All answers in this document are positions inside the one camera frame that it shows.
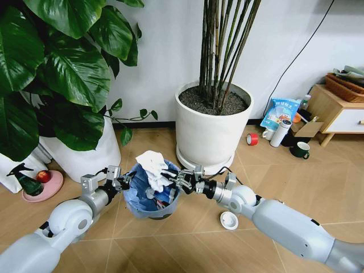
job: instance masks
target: wicker basket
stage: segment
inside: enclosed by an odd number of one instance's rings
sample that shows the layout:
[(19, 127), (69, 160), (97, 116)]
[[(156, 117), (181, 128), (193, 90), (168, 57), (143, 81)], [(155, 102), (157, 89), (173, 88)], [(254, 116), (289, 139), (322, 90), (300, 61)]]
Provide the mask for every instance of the wicker basket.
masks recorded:
[(352, 83), (350, 81), (346, 81), (346, 80), (344, 80), (344, 79), (342, 79), (340, 77), (337, 77), (333, 73), (328, 73), (327, 76), (329, 78), (331, 78), (332, 80), (334, 80), (335, 82), (338, 82), (339, 84), (349, 88), (351, 91), (354, 91), (354, 92), (356, 92), (358, 94), (364, 94), (364, 88), (357, 85), (357, 84), (354, 84), (354, 83)]
[(332, 80), (329, 76), (326, 76), (325, 79), (326, 88), (343, 100), (357, 103), (364, 102), (364, 94), (358, 94), (354, 91), (351, 91), (349, 88)]

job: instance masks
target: white bottle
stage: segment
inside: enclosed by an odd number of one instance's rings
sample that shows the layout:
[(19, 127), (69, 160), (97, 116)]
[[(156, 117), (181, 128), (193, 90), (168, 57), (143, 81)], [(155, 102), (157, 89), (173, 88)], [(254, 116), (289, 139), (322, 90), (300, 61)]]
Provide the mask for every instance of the white bottle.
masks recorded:
[(291, 125), (292, 125), (292, 122), (290, 122), (286, 119), (282, 120), (282, 122), (279, 124), (279, 127), (275, 131), (275, 133), (272, 137), (272, 140), (270, 142), (273, 147), (278, 147), (280, 145), (280, 143), (282, 142), (282, 139), (288, 133), (288, 130), (291, 127)]
[(304, 110), (307, 110), (308, 108), (308, 101), (310, 100), (311, 98), (311, 95), (305, 95), (304, 98), (302, 99), (301, 101), (301, 104), (300, 104), (300, 109), (304, 109)]

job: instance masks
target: blue trash bin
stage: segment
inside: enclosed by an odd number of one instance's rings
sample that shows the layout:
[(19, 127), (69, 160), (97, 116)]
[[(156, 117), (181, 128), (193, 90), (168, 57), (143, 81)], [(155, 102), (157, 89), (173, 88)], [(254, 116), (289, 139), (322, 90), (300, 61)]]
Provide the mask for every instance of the blue trash bin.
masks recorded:
[[(172, 162), (164, 160), (169, 169), (175, 169), (179, 171), (179, 168)], [(147, 198), (146, 189), (150, 187), (148, 182), (148, 176), (142, 166), (138, 163), (133, 166), (130, 172), (136, 174), (130, 182), (130, 189), (123, 191), (126, 206), (132, 212), (136, 218), (151, 218), (154, 220), (165, 219), (170, 216), (177, 209), (177, 202), (180, 196), (180, 191), (176, 188), (176, 197), (168, 206), (164, 209), (157, 209), (155, 202)]]

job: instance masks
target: tape roll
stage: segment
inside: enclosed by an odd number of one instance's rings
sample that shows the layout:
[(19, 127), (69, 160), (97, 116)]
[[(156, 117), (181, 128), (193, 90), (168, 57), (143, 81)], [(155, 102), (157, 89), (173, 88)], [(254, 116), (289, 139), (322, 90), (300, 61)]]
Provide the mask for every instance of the tape roll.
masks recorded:
[(258, 144), (258, 135), (257, 134), (248, 134), (246, 136), (246, 143), (248, 143), (249, 146), (254, 146)]

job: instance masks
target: table leg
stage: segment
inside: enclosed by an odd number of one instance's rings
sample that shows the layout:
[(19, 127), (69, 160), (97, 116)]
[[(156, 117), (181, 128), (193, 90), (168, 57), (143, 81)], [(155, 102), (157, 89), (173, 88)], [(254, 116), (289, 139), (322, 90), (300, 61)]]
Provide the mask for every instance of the table leg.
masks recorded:
[(335, 134), (327, 134), (327, 136), (325, 137), (325, 139), (321, 142), (321, 146), (322, 147), (326, 147), (326, 145), (329, 143), (329, 141), (332, 139), (332, 137)]

